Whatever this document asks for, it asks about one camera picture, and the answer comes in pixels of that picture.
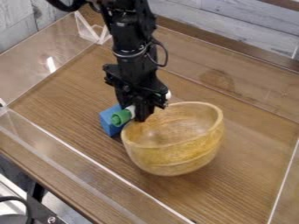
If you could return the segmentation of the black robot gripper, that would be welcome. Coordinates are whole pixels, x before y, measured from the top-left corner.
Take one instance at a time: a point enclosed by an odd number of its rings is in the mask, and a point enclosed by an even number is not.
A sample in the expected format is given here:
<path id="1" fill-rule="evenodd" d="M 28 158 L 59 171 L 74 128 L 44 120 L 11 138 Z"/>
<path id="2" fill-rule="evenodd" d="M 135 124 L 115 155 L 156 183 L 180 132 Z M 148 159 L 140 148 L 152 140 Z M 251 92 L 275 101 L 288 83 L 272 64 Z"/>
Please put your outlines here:
<path id="1" fill-rule="evenodd" d="M 134 96 L 142 92 L 156 92 L 164 95 L 168 87 L 158 78 L 158 51 L 155 47 L 139 50 L 112 51 L 115 64 L 106 64 L 106 83 L 115 89 L 116 99 L 124 109 L 134 103 Z M 155 103 L 140 96 L 135 98 L 135 119 L 144 122 L 155 112 Z"/>

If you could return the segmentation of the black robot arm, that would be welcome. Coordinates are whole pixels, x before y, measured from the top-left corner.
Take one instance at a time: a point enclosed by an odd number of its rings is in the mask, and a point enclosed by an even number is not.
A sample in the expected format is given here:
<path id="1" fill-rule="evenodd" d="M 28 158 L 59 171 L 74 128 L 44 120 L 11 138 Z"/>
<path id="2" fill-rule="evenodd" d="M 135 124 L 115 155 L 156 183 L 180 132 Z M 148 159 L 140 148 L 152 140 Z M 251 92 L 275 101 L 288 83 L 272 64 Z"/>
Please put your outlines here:
<path id="1" fill-rule="evenodd" d="M 167 105 L 168 87 L 158 78 L 159 67 L 167 64 L 158 59 L 163 43 L 155 38 L 156 16 L 148 0 L 46 0 L 55 8 L 74 12 L 88 5 L 99 12 L 112 36 L 115 64 L 106 64 L 106 83 L 115 88 L 116 100 L 123 109 L 134 109 L 134 119 L 147 120 L 155 109 Z"/>

